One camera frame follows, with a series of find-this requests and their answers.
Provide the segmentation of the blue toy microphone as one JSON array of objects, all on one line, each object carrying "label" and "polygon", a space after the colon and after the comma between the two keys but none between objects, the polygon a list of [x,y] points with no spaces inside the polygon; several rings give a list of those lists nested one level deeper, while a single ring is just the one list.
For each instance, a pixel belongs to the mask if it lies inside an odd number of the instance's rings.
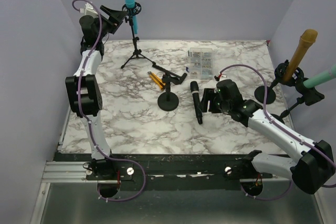
[{"label": "blue toy microphone", "polygon": [[133,18],[133,30],[134,33],[138,34],[138,22],[135,16],[135,0],[125,0],[126,7],[132,11]]}]

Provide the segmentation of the black clip microphone stand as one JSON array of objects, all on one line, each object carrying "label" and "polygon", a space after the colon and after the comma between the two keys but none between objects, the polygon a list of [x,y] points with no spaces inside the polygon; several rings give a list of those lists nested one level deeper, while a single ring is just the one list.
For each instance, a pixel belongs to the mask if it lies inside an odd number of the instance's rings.
[{"label": "black clip microphone stand", "polygon": [[182,74],[181,77],[173,78],[169,73],[165,73],[162,77],[163,83],[165,83],[165,92],[162,93],[158,99],[157,104],[159,108],[163,111],[173,111],[179,105],[179,98],[173,92],[171,92],[171,83],[175,85],[181,84],[185,78],[187,77],[187,73]]}]

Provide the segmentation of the black tripod shock-mount stand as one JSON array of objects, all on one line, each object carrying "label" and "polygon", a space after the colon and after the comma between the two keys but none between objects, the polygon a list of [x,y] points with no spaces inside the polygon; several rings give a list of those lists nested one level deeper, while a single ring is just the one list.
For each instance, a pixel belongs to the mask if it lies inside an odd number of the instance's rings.
[{"label": "black tripod shock-mount stand", "polygon": [[[138,48],[138,45],[137,45],[137,42],[140,40],[139,37],[137,37],[134,33],[134,30],[133,30],[133,18],[132,18],[132,11],[130,9],[128,9],[126,7],[126,4],[124,4],[122,6],[122,10],[125,10],[128,12],[128,15],[127,17],[125,18],[125,22],[126,23],[129,23],[130,27],[131,27],[131,32],[132,32],[132,43],[133,43],[133,46],[134,46],[134,51],[133,51],[133,54],[132,56],[130,56],[128,58],[128,60],[120,67],[121,69],[123,69],[127,63],[131,60],[135,60],[135,59],[146,59],[148,60],[151,64],[153,63],[156,63],[155,61],[149,59],[148,57],[146,57],[145,55],[142,54],[142,50],[140,48]],[[142,7],[139,3],[135,3],[135,16],[137,14],[139,14],[142,10]]]}]

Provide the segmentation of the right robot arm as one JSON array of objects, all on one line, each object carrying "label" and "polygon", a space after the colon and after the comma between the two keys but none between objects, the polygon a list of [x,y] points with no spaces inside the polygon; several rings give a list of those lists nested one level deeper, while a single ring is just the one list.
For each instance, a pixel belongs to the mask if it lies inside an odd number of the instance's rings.
[{"label": "right robot arm", "polygon": [[262,134],[287,157],[253,151],[241,165],[242,173],[249,178],[268,173],[291,180],[307,194],[314,194],[335,175],[331,146],[306,138],[271,116],[263,106],[244,99],[231,79],[222,80],[215,88],[206,88],[199,108],[203,113],[227,114],[234,121]]}]

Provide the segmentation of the black microphone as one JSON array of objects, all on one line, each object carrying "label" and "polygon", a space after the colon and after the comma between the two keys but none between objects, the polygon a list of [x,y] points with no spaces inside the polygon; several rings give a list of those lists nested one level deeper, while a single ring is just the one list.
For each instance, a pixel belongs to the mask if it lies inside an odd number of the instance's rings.
[{"label": "black microphone", "polygon": [[200,109],[199,87],[196,81],[191,81],[190,90],[193,98],[196,119],[198,124],[201,125],[203,124],[203,114],[202,110]]}]

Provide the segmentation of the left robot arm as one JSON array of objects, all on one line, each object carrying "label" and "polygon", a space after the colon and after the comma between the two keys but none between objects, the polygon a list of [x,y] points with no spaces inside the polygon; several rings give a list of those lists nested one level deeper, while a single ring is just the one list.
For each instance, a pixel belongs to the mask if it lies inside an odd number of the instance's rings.
[{"label": "left robot arm", "polygon": [[92,13],[83,10],[79,24],[83,33],[80,54],[82,56],[78,70],[65,79],[70,108],[82,121],[91,147],[91,161],[87,171],[95,178],[113,179],[118,170],[111,159],[111,149],[104,136],[101,124],[102,96],[96,73],[104,56],[103,37],[114,34],[127,13],[112,10],[104,6],[103,17],[96,10]]}]

